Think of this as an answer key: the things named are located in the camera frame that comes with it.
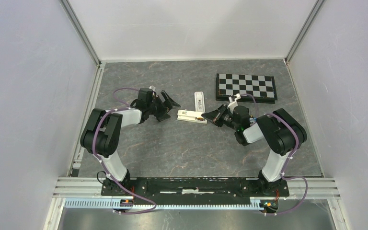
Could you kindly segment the long white plastic bar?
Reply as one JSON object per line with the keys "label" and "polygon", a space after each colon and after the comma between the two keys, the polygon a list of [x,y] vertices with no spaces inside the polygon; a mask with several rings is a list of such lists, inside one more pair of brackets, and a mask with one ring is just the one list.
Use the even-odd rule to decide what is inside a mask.
{"label": "long white plastic bar", "polygon": [[207,120],[202,117],[203,112],[178,110],[177,120],[193,123],[206,124]]}

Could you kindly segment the white remote control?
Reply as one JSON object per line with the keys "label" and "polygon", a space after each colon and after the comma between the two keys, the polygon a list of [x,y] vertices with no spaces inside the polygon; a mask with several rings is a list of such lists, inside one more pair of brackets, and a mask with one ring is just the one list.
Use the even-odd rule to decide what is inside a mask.
{"label": "white remote control", "polygon": [[205,108],[204,93],[195,92],[194,97],[195,97],[195,111],[205,113],[206,108]]}

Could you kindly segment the white bar lid strip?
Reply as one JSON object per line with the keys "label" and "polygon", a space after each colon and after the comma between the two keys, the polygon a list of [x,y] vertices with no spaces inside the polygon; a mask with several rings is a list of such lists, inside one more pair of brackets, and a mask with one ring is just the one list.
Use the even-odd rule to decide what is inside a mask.
{"label": "white bar lid strip", "polygon": [[203,112],[189,111],[189,110],[178,110],[177,115],[190,116],[190,117],[201,117]]}

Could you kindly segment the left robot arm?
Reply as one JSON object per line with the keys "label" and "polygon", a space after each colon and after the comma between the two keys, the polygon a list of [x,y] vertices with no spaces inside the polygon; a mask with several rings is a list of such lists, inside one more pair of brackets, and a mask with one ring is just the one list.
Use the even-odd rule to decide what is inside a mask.
{"label": "left robot arm", "polygon": [[164,90],[157,94],[151,88],[140,88],[137,98],[126,107],[92,110],[80,145],[102,165],[106,178],[119,195],[126,195],[131,190],[130,173],[117,153],[121,129],[142,124],[150,116],[161,122],[170,118],[168,113],[172,109],[179,107]]}

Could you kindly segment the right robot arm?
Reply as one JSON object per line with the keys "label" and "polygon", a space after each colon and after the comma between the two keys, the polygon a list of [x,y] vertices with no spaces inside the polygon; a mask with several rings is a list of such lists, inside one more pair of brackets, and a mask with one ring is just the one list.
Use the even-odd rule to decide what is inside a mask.
{"label": "right robot arm", "polygon": [[271,195],[284,180],[286,163],[307,140],[305,129],[283,108],[254,118],[245,106],[237,105],[230,109],[222,105],[201,116],[218,127],[233,129],[237,142],[243,146],[266,140],[270,152],[257,179],[258,191],[265,196]]}

